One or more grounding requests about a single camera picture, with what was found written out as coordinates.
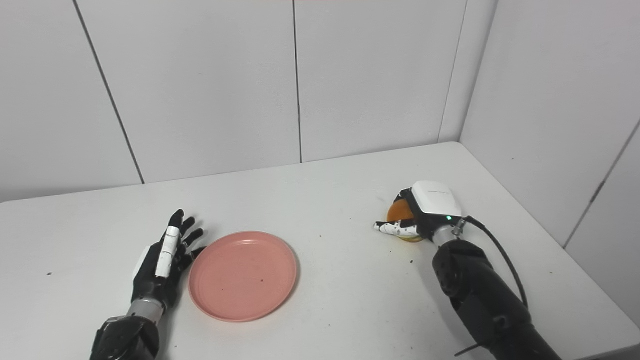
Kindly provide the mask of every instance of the table surface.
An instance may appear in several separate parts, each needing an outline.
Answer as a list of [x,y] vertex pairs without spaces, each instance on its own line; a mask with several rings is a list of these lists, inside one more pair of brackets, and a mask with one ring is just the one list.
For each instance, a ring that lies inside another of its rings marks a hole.
[[[207,231],[200,244],[247,230],[285,240],[299,279],[281,308],[248,323],[205,316],[183,282],[162,322],[160,359],[452,359],[474,342],[433,274],[436,247],[372,229],[418,180],[448,184],[498,237],[536,328],[563,359],[640,343],[638,328],[500,183],[462,145],[441,143],[2,203],[0,358],[87,359],[95,331],[129,307],[141,250],[183,208]],[[491,241],[471,227],[465,234],[516,289]],[[484,349],[460,357],[492,358]]]

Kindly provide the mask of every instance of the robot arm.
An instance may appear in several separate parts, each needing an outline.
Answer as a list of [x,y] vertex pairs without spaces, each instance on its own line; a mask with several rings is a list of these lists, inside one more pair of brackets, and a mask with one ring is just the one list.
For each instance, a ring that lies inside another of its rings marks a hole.
[[153,244],[133,281],[131,307],[125,316],[108,319],[98,330],[90,360],[153,360],[160,348],[157,324],[178,297],[182,273],[204,250],[188,252],[204,232],[197,229],[182,239],[195,224],[176,211],[160,241]]
[[[467,222],[482,229],[496,244],[513,272],[522,301],[493,270],[484,251],[462,238]],[[419,181],[402,190],[387,221],[376,222],[374,228],[405,241],[427,239],[438,245],[433,270],[477,343],[456,355],[484,347],[497,360],[560,360],[531,323],[524,288],[506,252],[482,223],[462,217],[448,186]]]

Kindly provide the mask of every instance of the white finger segment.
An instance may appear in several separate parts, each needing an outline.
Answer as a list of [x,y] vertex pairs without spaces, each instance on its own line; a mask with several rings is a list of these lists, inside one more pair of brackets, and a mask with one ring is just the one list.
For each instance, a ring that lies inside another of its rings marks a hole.
[[180,229],[175,226],[167,227],[166,233],[164,234],[162,250],[160,250],[160,257],[158,258],[158,266],[156,267],[157,277],[169,277],[171,263],[173,262],[173,256],[175,255],[179,240]]

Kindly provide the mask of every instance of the black cable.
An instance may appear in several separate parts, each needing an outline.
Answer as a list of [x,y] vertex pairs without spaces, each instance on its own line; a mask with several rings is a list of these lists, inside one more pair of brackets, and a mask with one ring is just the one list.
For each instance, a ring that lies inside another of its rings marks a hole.
[[516,285],[518,286],[518,290],[520,290],[520,298],[522,299],[522,304],[524,305],[524,307],[526,307],[528,309],[529,308],[529,302],[527,301],[527,295],[524,293],[524,286],[522,286],[522,281],[520,281],[520,276],[518,276],[518,272],[516,271],[515,266],[513,266],[513,263],[511,262],[511,259],[509,259],[509,256],[507,255],[507,252],[504,250],[502,245],[500,245],[500,243],[498,242],[498,239],[495,238],[495,236],[491,233],[491,231],[489,231],[489,229],[486,228],[486,226],[484,226],[483,223],[481,223],[480,221],[476,220],[474,217],[467,216],[467,217],[465,217],[465,221],[470,223],[470,224],[474,224],[478,229],[484,231],[484,233],[487,234],[487,236],[489,236],[491,241],[493,241],[493,244],[495,244],[495,247],[498,248],[498,250],[502,254],[502,257],[504,258],[504,260],[506,261],[507,265],[509,266],[509,269],[511,270],[511,273],[513,274],[513,278],[516,281]]

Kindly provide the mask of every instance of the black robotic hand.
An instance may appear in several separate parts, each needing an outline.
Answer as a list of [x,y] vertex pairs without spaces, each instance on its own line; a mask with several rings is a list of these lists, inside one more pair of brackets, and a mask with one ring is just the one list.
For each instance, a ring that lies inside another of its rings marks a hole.
[[108,319],[98,330],[90,360],[153,360],[160,348],[157,323],[164,312],[175,305],[182,273],[204,247],[188,251],[202,237],[196,229],[184,237],[195,224],[184,222],[180,209],[169,220],[160,241],[153,244],[133,280],[131,307],[125,316]]
[[133,295],[131,297],[131,302],[141,299],[154,299],[162,304],[165,311],[168,308],[173,307],[175,304],[175,300],[178,297],[178,283],[180,282],[182,273],[204,250],[204,247],[200,247],[191,252],[187,252],[189,246],[191,246],[194,241],[202,237],[204,232],[202,229],[198,228],[191,232],[189,236],[182,239],[196,222],[193,217],[189,217],[183,222],[183,217],[184,212],[180,209],[176,211],[171,217],[171,220],[169,220],[169,227],[176,227],[180,229],[179,242],[177,243],[177,249],[173,257],[169,276],[156,276],[160,253],[163,249],[164,240],[166,238],[166,233],[164,233],[160,241],[153,244],[147,252],[147,256],[142,262],[140,270],[133,280]]

